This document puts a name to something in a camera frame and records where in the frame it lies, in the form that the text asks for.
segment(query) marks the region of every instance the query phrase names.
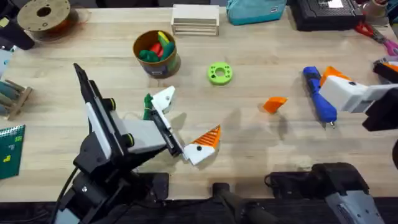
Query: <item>green donut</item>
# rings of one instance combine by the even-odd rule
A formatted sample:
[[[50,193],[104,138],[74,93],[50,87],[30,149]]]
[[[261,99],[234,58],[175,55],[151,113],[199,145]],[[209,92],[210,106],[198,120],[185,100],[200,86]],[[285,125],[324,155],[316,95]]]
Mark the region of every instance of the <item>green donut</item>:
[[[224,75],[219,76],[217,72],[223,72]],[[225,62],[213,63],[207,70],[207,77],[214,85],[225,85],[232,80],[232,68]]]

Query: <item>green object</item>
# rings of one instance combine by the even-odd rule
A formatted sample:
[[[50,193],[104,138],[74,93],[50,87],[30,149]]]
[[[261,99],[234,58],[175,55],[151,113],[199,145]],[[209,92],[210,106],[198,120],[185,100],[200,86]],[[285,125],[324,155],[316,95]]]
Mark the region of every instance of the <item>green object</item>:
[[[162,58],[160,58],[160,60],[165,60],[166,58],[168,58],[174,51],[175,48],[175,44],[173,42],[170,42],[166,45],[166,47],[163,48],[163,55]]]
[[[0,93],[12,100],[18,99],[18,92],[4,82],[0,82]]]
[[[19,174],[25,125],[0,130],[0,179]]]
[[[139,52],[139,58],[145,62],[159,62],[159,58],[156,53],[151,50],[141,50]]]
[[[145,98],[144,98],[144,117],[142,117],[143,120],[150,120],[150,111],[152,109],[152,99],[153,97],[150,96],[148,93]]]
[[[225,85],[232,80],[232,68],[225,62],[213,63],[207,70],[207,77],[214,85]]]

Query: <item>blue tool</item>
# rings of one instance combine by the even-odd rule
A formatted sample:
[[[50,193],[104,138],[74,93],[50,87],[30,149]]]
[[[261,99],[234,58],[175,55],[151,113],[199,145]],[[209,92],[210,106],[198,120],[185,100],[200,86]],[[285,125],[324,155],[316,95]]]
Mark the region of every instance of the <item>blue tool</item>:
[[[316,67],[305,67],[303,70],[303,75],[307,81],[308,90],[310,91],[313,104],[317,110],[319,120],[325,123],[330,123],[333,128],[335,128],[334,122],[337,119],[337,111],[327,100],[324,99],[321,94],[319,94],[320,89],[320,79]]]

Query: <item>small orange object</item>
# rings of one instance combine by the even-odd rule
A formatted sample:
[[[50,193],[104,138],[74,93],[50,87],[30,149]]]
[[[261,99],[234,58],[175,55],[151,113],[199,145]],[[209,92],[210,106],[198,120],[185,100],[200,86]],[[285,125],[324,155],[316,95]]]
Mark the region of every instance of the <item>small orange object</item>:
[[[221,136],[221,126],[218,125],[217,127],[208,131],[206,134],[200,136],[198,139],[194,140],[191,143],[199,144],[202,146],[211,146],[213,148],[216,148],[218,141],[220,140],[220,136]]]
[[[390,65],[389,63],[383,63],[383,65],[393,69],[394,71],[398,72],[398,66],[397,65]]]
[[[338,71],[337,69],[333,68],[332,66],[328,66],[325,70],[325,72],[323,73],[323,76],[320,80],[320,85],[322,86],[324,84],[324,82],[326,81],[326,79],[328,78],[329,75],[334,75],[340,78],[344,78],[347,79],[349,81],[353,81],[352,79],[350,79],[349,77],[343,75],[340,71]]]
[[[284,105],[287,101],[286,97],[281,96],[273,96],[269,98],[264,106],[262,106],[268,113],[274,114],[280,108],[280,106]]]

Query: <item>green card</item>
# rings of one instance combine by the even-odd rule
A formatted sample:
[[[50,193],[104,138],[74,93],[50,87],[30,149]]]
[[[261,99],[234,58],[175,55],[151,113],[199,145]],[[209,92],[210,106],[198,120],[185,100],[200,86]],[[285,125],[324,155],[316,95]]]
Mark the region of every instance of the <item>green card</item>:
[[[25,125],[0,130],[0,179],[19,174]]]

